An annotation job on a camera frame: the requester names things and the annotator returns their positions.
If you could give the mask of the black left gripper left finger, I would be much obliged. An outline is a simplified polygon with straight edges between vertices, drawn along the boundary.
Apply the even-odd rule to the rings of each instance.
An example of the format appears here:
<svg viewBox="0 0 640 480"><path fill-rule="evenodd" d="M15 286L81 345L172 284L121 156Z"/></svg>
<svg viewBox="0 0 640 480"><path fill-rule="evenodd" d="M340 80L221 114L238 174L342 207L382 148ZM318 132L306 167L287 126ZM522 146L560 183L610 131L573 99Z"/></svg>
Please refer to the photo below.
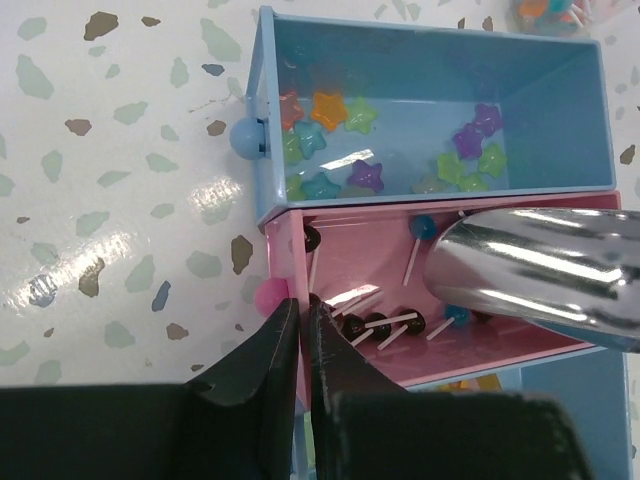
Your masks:
<svg viewBox="0 0 640 480"><path fill-rule="evenodd" d="M188 382L184 479L290 477L299 305L287 298L239 347Z"/></svg>

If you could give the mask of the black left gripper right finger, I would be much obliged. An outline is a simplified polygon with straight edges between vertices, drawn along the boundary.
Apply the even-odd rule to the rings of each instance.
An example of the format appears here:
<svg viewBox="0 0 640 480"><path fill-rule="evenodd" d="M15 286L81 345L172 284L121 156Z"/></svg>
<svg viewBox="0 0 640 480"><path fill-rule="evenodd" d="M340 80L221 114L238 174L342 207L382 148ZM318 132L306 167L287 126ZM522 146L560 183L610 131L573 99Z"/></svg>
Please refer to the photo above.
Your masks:
<svg viewBox="0 0 640 480"><path fill-rule="evenodd" d="M309 311L311 422L320 479L391 479L406 394L340 333L328 304Z"/></svg>

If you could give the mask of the pink candy bin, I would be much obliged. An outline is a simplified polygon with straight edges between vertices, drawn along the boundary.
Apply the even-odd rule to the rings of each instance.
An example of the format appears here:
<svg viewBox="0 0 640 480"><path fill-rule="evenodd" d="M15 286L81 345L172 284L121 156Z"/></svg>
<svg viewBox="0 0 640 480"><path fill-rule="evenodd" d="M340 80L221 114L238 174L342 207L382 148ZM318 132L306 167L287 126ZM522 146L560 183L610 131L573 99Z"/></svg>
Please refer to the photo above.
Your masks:
<svg viewBox="0 0 640 480"><path fill-rule="evenodd" d="M283 298L303 315L324 305L341 334L404 387L531 389L576 402L580 374L613 373L620 354L513 314L472 307L437 280L471 286L476 270L432 259L431 247L464 216L500 208L612 210L617 192L465 199L293 210L265 228L270 277L255 301L270 313Z"/></svg>

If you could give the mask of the silver metal scoop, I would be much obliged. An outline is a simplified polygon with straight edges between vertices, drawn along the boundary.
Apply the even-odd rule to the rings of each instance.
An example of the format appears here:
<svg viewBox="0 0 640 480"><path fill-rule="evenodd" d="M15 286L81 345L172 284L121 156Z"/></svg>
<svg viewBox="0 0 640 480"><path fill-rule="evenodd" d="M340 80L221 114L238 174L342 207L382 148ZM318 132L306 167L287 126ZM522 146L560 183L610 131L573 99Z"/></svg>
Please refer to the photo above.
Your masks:
<svg viewBox="0 0 640 480"><path fill-rule="evenodd" d="M467 216L432 244L423 281L444 303L639 351L639 215L511 207Z"/></svg>

